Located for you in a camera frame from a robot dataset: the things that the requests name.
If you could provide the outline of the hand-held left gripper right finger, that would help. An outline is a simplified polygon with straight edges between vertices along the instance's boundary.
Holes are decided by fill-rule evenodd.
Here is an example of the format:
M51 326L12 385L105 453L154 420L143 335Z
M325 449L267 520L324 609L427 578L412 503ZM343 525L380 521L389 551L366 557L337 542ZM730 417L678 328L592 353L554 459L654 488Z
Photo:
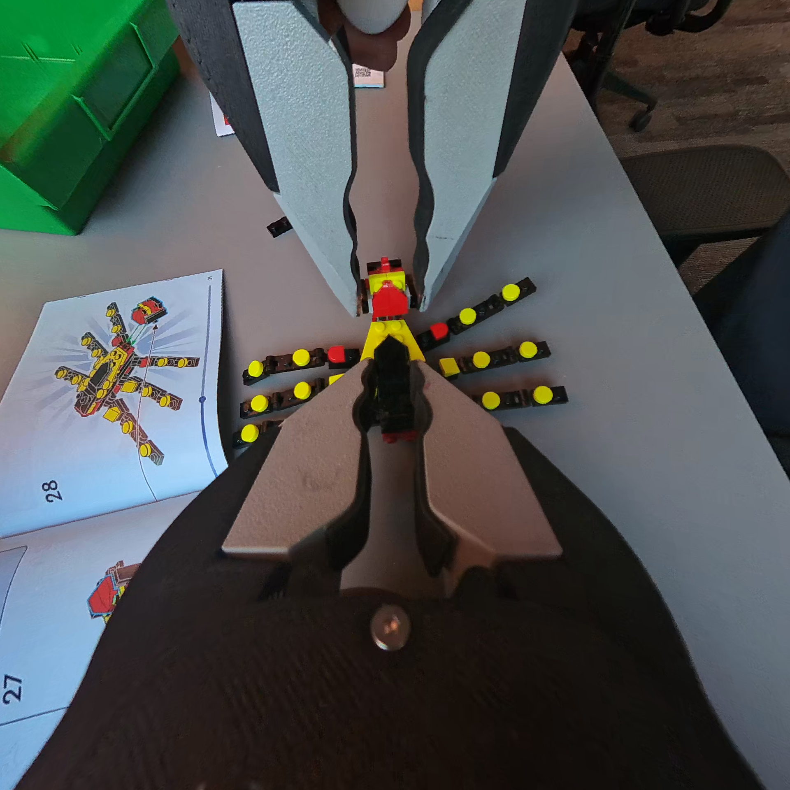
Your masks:
M551 561L562 548L498 420L412 364L416 538L450 596L467 570Z

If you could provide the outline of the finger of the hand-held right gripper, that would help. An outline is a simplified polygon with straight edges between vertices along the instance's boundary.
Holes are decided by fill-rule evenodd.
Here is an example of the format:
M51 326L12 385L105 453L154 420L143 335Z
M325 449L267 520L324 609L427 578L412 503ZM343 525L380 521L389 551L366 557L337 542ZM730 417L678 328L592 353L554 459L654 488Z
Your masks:
M235 23L270 149L276 199L334 295L361 313L351 65L316 2L236 2Z
M413 270L428 309L495 183L525 1L435 2L408 58L420 192Z

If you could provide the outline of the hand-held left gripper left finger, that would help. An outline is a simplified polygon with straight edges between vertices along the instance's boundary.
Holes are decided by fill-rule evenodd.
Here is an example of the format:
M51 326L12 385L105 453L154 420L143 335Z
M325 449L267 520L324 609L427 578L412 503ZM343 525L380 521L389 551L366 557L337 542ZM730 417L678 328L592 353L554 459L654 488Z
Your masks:
M288 564L290 595L338 594L343 569L367 542L372 370L359 362L283 421L223 542L233 558Z

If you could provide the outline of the lego spider body with legs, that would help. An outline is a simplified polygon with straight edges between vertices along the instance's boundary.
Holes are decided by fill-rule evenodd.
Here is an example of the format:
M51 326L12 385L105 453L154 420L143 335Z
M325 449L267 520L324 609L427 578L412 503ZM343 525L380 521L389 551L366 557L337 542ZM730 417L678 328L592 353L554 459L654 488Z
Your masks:
M270 378L274 374L311 370L328 367L340 371L329 378L299 381L291 390L259 394L243 400L239 412L246 420L240 430L233 434L232 446L242 449L255 443L260 435L280 426L282 420L259 420L281 411L296 409L332 383L338 381L347 370L360 362L370 361L372 379L369 382L366 404L370 407L370 419L381 428L384 442L412 441L416 437L414 409L410 400L410 363L425 361L424 353L433 351L451 341L453 337L496 316L536 291L534 283L527 277L508 283L500 291L463 308L458 314L432 324L429 329L413 334L405 316L390 320L372 320L362 349L335 345L329 349L297 349L291 354L267 355L263 360L253 360L242 373L242 382L251 386ZM438 362L436 370L448 381L480 371L509 367L523 362L547 359L551 355L544 341L521 341L518 346L507 346L491 351L475 351L471 355L445 357ZM488 390L470 396L488 412L511 409L538 408L549 405L567 404L567 390L563 386L540 385L531 389L511 391Z

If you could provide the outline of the red yellow lego spider head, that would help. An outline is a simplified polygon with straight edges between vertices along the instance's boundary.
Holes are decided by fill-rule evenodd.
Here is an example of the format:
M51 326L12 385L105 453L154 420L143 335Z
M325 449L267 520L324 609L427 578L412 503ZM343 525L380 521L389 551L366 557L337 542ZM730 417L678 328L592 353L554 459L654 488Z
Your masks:
M401 318L418 306L413 278L404 270L400 258L383 256L367 263L363 285L373 320Z

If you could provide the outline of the lego instruction booklet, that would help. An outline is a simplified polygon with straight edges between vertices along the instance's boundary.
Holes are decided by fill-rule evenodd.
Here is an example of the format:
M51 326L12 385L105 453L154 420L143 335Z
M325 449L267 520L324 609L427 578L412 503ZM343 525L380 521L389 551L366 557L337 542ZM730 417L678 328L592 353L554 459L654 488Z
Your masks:
M223 272L46 303L1 407L1 787L53 733L154 543L227 468Z

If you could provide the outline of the person's right hand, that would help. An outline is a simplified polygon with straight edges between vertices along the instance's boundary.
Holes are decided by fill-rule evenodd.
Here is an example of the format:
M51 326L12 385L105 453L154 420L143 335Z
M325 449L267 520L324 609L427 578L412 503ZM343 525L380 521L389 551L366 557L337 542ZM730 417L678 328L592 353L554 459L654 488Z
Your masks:
M352 63L382 72L394 66L398 44L408 34L411 24L408 5L402 8L400 16L388 29L374 35L352 25L335 1L318 1L318 14L322 27L330 36L343 32Z

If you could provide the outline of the green plastic bin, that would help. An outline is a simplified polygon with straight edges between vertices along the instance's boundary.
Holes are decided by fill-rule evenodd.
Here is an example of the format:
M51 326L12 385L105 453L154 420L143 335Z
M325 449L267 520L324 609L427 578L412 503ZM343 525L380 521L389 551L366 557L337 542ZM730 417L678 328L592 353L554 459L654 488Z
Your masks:
M163 1L1 2L1 227L78 234L179 73Z

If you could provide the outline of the grey mesh chair seat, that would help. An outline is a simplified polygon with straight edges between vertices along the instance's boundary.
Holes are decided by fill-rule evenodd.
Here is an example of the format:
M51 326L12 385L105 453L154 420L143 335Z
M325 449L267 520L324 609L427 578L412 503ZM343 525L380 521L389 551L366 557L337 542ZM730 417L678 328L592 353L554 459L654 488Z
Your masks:
M621 164L677 264L702 244L758 237L788 209L788 173L754 146L647 153Z

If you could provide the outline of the dark blue chair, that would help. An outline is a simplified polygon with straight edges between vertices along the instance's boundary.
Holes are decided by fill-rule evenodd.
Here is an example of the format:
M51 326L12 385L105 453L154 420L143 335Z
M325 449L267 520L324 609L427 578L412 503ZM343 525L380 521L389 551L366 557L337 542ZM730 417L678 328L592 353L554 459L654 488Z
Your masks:
M694 302L789 473L789 213L707 282Z

